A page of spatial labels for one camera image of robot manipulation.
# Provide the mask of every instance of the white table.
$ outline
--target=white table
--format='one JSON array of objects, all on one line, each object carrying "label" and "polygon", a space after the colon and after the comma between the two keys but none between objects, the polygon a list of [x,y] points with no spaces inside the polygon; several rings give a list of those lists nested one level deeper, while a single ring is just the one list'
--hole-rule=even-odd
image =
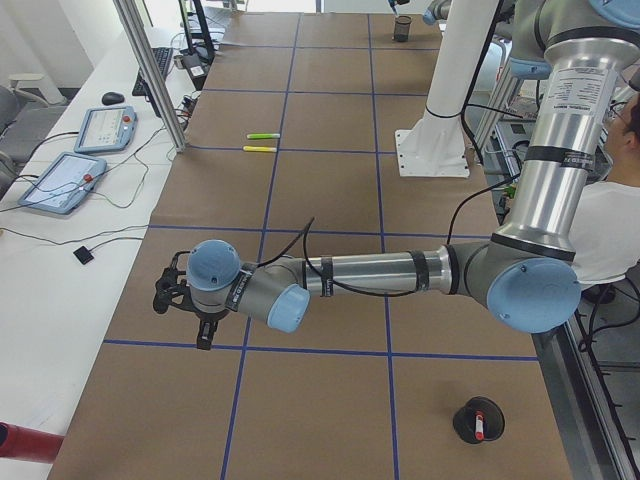
[{"label": "white table", "polygon": [[[174,33],[150,29],[152,46],[169,46]],[[77,131],[88,108],[101,106],[107,91],[121,92],[134,107],[138,125],[132,144],[118,154],[101,155],[109,166],[122,162],[163,126],[150,104],[132,97],[138,65],[123,33],[82,87],[51,134]],[[184,70],[173,68],[167,88],[174,105],[193,92]],[[23,174],[39,174],[62,151],[72,151],[75,137],[44,144]],[[57,216],[21,208],[0,213],[0,227],[58,242],[107,230],[146,225],[171,166],[175,151],[162,131],[138,157],[149,166],[142,191],[127,209],[90,195],[71,215]],[[128,203],[144,173],[135,159],[105,175],[96,190],[118,204]],[[27,189],[15,183],[0,210],[16,205]],[[0,236],[0,421],[64,435],[91,371],[104,333],[138,252],[140,241],[114,241],[97,249],[81,265],[73,251],[110,238],[142,237],[146,229],[53,246],[9,232]],[[46,478],[50,465],[0,458],[0,479]]]}]

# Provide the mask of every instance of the gray chair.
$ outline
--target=gray chair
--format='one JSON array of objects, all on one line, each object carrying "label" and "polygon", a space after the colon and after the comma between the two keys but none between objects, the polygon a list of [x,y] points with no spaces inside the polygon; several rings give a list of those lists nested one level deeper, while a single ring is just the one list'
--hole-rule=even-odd
[{"label": "gray chair", "polygon": [[33,94],[0,86],[0,198],[65,109],[49,106]]}]

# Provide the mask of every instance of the green pen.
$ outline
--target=green pen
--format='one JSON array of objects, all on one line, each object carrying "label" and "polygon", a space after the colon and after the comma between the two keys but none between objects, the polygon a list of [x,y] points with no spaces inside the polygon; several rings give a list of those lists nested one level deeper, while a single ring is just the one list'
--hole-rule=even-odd
[{"label": "green pen", "polygon": [[279,133],[248,133],[247,140],[266,140],[269,138],[280,138]]}]

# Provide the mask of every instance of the blue and white device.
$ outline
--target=blue and white device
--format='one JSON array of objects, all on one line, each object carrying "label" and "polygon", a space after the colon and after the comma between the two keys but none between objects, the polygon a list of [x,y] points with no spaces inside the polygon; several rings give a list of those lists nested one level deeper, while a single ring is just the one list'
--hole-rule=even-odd
[{"label": "blue and white device", "polygon": [[78,153],[119,152],[133,138],[137,117],[133,107],[106,107],[87,110],[74,151]]},{"label": "blue and white device", "polygon": [[18,200],[24,207],[66,215],[93,190],[107,169],[102,158],[64,152]]}]

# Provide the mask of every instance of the computer mouse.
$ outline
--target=computer mouse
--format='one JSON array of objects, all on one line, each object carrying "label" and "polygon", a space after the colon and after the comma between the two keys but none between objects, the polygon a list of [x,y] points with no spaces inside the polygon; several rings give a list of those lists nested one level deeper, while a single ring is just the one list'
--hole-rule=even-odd
[{"label": "computer mouse", "polygon": [[115,105],[124,102],[124,95],[118,92],[107,92],[102,96],[103,105]]}]

